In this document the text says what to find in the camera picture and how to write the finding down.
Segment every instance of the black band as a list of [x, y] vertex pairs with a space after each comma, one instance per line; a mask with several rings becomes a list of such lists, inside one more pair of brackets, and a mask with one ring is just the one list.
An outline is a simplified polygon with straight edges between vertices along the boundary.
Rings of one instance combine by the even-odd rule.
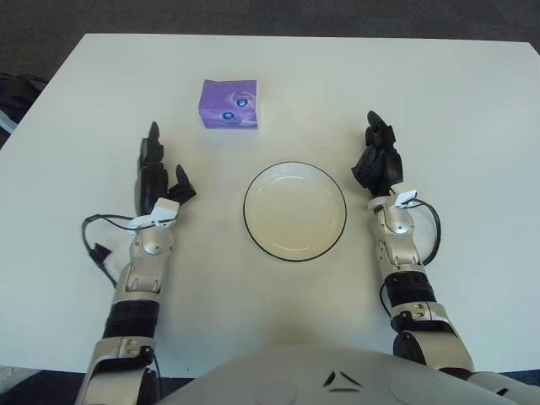
[[385, 279], [391, 306], [407, 302], [437, 302], [428, 278], [421, 272], [393, 273]]
[[400, 332], [394, 339], [394, 356], [425, 365], [425, 357], [419, 343], [409, 332]]
[[116, 336], [154, 337], [159, 304], [150, 300], [120, 301], [111, 307], [103, 338]]

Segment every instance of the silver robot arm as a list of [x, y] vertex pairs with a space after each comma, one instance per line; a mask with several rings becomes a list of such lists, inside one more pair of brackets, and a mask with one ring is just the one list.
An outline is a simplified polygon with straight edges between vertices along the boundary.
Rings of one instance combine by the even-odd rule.
[[161, 285], [175, 241], [170, 227], [179, 203], [158, 199], [150, 215], [135, 218], [130, 262], [121, 272], [103, 338], [95, 345], [76, 404], [155, 403], [154, 357]]
[[413, 242], [414, 222], [407, 205], [416, 194], [398, 183], [390, 196], [368, 204], [374, 212], [379, 269], [391, 302], [391, 326], [397, 332], [394, 354], [465, 379], [474, 372], [473, 361], [445, 307], [436, 301]]

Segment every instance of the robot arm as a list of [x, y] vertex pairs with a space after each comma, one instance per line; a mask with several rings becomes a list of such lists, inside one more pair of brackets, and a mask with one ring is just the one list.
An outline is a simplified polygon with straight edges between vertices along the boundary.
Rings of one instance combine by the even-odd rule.
[[[195, 195], [179, 165], [178, 184], [167, 191], [167, 171], [161, 163], [163, 146], [158, 138], [154, 122], [139, 157], [136, 201], [140, 216], [124, 228], [135, 234], [130, 262], [116, 285], [103, 338], [95, 345], [78, 393], [78, 405], [146, 405], [158, 401], [156, 375], [148, 366], [154, 359], [162, 280], [175, 248], [170, 228], [180, 204]], [[89, 252], [94, 260], [96, 248]]]
[[408, 204], [417, 191], [402, 182], [402, 161], [393, 147], [396, 138], [392, 127], [373, 111], [368, 114], [368, 122], [367, 148], [352, 171], [374, 197], [368, 209], [374, 214], [376, 256], [391, 303], [391, 326], [397, 332], [394, 355], [469, 381], [515, 403], [537, 403], [540, 388], [536, 386], [496, 373], [475, 373], [471, 356], [445, 307], [435, 298], [414, 245], [414, 222]]
[[445, 307], [435, 299], [413, 242], [407, 204], [417, 192], [403, 183], [390, 192], [371, 200], [368, 209], [374, 212], [376, 254], [391, 303], [391, 326], [397, 332], [394, 354], [467, 379], [474, 372], [473, 361]]

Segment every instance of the tabletop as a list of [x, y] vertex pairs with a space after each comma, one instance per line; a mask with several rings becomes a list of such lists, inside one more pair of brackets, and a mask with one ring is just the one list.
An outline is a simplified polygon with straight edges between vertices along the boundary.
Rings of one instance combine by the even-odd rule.
[[[477, 369], [538, 368], [539, 67], [526, 43], [86, 35], [0, 150], [0, 364], [86, 370], [113, 289], [80, 225], [135, 214], [152, 121], [166, 168], [181, 163], [197, 190], [174, 228], [156, 335], [164, 375], [296, 343], [391, 353], [370, 194], [350, 171], [374, 110], [394, 127], [405, 181], [440, 214], [427, 272]], [[204, 79], [258, 80], [260, 129], [205, 129]], [[347, 204], [341, 239], [312, 261], [269, 256], [244, 225], [246, 188], [282, 161], [321, 168]], [[414, 211], [425, 255], [434, 227]], [[132, 236], [107, 224], [89, 235], [120, 272]]]

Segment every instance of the black triangle logo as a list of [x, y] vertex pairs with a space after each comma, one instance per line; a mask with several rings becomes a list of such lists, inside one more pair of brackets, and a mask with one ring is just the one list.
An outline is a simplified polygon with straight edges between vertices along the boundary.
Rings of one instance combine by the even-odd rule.
[[328, 392], [362, 392], [364, 390], [362, 384], [342, 371], [330, 373], [322, 386], [327, 387]]

